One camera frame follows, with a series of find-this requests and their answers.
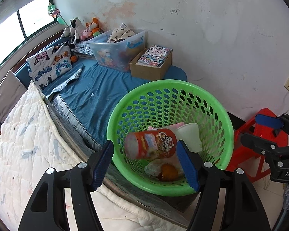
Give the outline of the cow plush toy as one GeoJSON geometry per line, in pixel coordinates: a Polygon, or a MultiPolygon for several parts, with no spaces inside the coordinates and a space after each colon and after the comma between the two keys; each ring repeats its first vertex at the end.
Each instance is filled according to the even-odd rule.
{"type": "Polygon", "coordinates": [[[78,17],[70,20],[70,26],[66,27],[61,35],[62,38],[71,37],[69,44],[71,49],[74,49],[76,44],[81,41],[82,34],[86,27],[82,24],[78,17]]]}

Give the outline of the clear plastic storage bin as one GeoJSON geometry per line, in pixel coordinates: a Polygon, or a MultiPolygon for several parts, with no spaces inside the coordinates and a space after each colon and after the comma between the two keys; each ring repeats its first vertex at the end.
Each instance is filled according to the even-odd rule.
{"type": "Polygon", "coordinates": [[[130,70],[129,63],[145,49],[147,31],[135,29],[135,35],[119,42],[109,43],[111,30],[87,41],[87,45],[100,66],[120,72],[130,70]]]}

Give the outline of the green plastic waste basket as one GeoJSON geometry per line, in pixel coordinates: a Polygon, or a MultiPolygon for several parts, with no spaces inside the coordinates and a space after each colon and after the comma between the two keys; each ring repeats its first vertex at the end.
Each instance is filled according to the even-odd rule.
{"type": "Polygon", "coordinates": [[[157,130],[161,155],[173,154],[176,140],[200,154],[203,161],[219,169],[227,168],[234,148],[230,118],[209,92],[189,82],[158,80],[143,84],[127,93],[115,106],[107,125],[107,139],[113,141],[113,162],[134,186],[165,197],[193,194],[184,175],[173,182],[161,182],[145,172],[149,158],[141,150],[138,158],[125,151],[126,136],[157,130]]]}

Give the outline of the green framed window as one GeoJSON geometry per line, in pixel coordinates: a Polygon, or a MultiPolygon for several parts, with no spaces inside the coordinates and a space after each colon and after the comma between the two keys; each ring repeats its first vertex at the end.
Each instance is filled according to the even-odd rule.
{"type": "Polygon", "coordinates": [[[57,19],[49,16],[53,0],[33,0],[0,24],[0,66],[24,43],[57,19]]]}

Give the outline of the red paper noodle cup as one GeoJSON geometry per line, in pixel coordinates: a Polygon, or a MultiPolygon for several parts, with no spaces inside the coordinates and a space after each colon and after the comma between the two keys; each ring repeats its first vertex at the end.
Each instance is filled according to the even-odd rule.
{"type": "Polygon", "coordinates": [[[167,128],[130,132],[124,140],[126,156],[132,160],[166,159],[175,154],[176,146],[176,135],[167,128]]]}

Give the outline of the red white wrapper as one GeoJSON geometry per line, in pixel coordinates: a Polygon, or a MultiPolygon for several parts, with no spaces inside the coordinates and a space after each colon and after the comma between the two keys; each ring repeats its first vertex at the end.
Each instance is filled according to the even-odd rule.
{"type": "Polygon", "coordinates": [[[162,160],[160,159],[153,160],[144,167],[145,169],[144,172],[150,177],[157,178],[161,173],[162,165],[163,165],[162,160]]]}

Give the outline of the right butterfly pillow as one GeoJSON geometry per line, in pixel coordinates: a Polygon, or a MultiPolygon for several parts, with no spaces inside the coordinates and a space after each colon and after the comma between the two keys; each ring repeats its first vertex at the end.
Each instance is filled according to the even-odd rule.
{"type": "Polygon", "coordinates": [[[26,59],[30,79],[41,90],[72,69],[67,42],[52,46],[26,59]]]}

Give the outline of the clear plastic cup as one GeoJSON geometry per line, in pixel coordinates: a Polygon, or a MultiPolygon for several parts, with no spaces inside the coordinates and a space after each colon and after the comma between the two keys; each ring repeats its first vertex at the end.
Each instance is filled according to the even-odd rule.
{"type": "Polygon", "coordinates": [[[181,140],[183,140],[189,151],[198,153],[202,151],[202,142],[199,136],[199,127],[196,123],[189,123],[177,128],[181,140]]]}

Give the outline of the green pinwheel toy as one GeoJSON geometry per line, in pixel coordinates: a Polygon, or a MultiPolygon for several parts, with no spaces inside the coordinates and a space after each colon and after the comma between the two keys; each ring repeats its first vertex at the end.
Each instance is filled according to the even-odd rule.
{"type": "Polygon", "coordinates": [[[54,4],[49,3],[47,11],[49,16],[55,18],[59,24],[63,24],[66,27],[69,26],[69,24],[67,24],[66,21],[61,16],[60,10],[54,4]]]}

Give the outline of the pink plush toy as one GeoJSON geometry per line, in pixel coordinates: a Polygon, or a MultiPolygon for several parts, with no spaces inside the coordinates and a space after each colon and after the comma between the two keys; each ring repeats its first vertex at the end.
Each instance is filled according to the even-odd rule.
{"type": "Polygon", "coordinates": [[[82,35],[80,36],[80,39],[82,41],[84,40],[88,40],[88,39],[91,39],[93,37],[93,33],[90,29],[85,29],[83,32],[82,32],[82,35]]]}

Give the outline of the cardboard box with books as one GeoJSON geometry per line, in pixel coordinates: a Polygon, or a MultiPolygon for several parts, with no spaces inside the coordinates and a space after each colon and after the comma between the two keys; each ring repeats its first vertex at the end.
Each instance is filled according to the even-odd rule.
{"type": "Polygon", "coordinates": [[[172,49],[152,45],[140,52],[130,61],[130,72],[133,77],[155,81],[164,78],[172,65],[172,49]]]}

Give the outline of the orange fox plush toy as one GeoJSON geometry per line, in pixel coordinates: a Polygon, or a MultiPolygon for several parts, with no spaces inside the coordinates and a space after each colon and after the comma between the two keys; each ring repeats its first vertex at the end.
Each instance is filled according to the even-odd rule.
{"type": "Polygon", "coordinates": [[[89,30],[91,37],[96,37],[104,33],[104,30],[99,26],[99,21],[97,18],[92,18],[90,23],[86,23],[86,27],[87,30],[89,30]]]}

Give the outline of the white quilted table cover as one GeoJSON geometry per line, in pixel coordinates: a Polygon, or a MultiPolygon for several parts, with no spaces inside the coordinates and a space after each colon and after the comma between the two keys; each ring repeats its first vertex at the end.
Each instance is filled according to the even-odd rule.
{"type": "MultiPolygon", "coordinates": [[[[1,128],[1,223],[17,230],[46,169],[71,169],[91,153],[80,135],[48,107],[41,90],[30,84],[1,128]]],[[[91,194],[104,230],[186,230],[188,221],[168,204],[145,196],[145,204],[138,206],[129,201],[132,195],[111,180],[91,194]]]]}

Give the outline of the red plastic stool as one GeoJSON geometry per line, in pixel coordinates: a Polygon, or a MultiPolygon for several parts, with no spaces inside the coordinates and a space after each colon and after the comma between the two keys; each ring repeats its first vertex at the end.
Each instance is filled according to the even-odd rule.
{"type": "Polygon", "coordinates": [[[288,135],[257,123],[253,116],[234,132],[234,141],[235,148],[226,170],[233,172],[242,168],[250,182],[256,182],[271,173],[270,168],[263,168],[270,145],[287,146],[288,135]]]}

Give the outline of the pink snack packet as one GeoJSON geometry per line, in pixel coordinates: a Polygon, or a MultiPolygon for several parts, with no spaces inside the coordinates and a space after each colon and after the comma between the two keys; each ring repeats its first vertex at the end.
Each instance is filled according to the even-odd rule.
{"type": "Polygon", "coordinates": [[[176,123],[176,124],[172,124],[172,125],[167,125],[167,126],[163,126],[163,127],[152,127],[149,126],[148,127],[148,131],[153,131],[153,130],[158,130],[158,129],[170,129],[170,130],[177,130],[178,128],[182,127],[183,125],[185,125],[184,122],[180,122],[180,123],[176,123]]]}

